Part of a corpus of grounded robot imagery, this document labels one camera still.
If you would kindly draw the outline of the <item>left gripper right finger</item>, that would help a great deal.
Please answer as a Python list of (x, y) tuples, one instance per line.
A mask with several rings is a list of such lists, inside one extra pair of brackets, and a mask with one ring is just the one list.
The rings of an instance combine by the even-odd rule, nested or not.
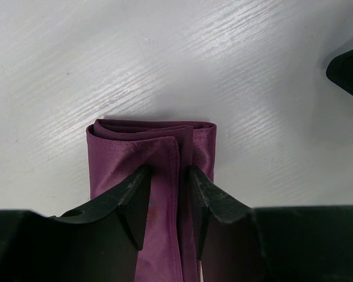
[(207, 239), (209, 220), (213, 217), (222, 224), (234, 224), (244, 217), (251, 208), (216, 186), (197, 166), (188, 168), (188, 181), (195, 252), (197, 259), (201, 260)]

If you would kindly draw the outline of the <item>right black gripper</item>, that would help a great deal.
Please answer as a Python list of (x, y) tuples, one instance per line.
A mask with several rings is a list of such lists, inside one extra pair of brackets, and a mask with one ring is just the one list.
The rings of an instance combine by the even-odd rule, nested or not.
[(336, 56), (330, 61), (327, 78), (353, 96), (353, 50)]

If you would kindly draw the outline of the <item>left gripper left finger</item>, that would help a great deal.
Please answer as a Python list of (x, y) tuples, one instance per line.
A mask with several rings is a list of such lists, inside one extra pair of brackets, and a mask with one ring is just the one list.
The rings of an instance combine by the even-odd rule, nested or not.
[(49, 218), (57, 251), (140, 251), (150, 195), (150, 169), (141, 166), (96, 198)]

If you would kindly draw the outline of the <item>purple cloth napkin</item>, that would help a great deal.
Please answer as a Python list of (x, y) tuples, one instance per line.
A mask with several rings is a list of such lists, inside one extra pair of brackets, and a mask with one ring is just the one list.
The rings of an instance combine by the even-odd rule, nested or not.
[(217, 127), (209, 122), (98, 119), (87, 127), (90, 195), (97, 197), (141, 165), (152, 170), (144, 247), (136, 281), (199, 281), (188, 168), (214, 176)]

